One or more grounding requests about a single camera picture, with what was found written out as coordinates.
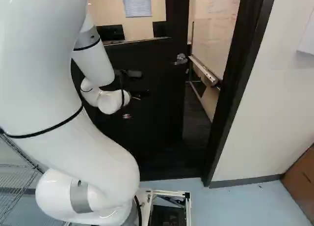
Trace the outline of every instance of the beige wall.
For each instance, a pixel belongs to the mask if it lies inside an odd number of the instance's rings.
[[[152,17],[126,18],[123,0],[89,0],[89,11],[97,26],[123,25],[127,41],[154,37],[154,21],[166,20],[165,0],[152,0]]]
[[[275,0],[213,181],[284,173],[314,142],[314,56],[296,51],[313,8]]]

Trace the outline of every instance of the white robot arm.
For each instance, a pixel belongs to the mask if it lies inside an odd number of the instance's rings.
[[[36,189],[46,214],[120,226],[130,215],[139,170],[93,125],[70,76],[73,57],[86,76],[83,97],[104,113],[121,107],[120,91],[99,90],[114,73],[86,6],[87,0],[0,0],[0,126],[50,168]]]

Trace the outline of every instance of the light blue floor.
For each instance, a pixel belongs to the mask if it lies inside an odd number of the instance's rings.
[[[141,187],[191,192],[192,226],[312,226],[280,181],[209,189],[191,178]]]

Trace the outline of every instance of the window blind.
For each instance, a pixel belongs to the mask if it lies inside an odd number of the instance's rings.
[[[152,16],[151,0],[123,0],[126,17]]]

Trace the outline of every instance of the door frame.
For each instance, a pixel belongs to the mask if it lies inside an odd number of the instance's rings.
[[[202,182],[208,187],[252,72],[274,0],[240,0],[234,35],[207,145]]]

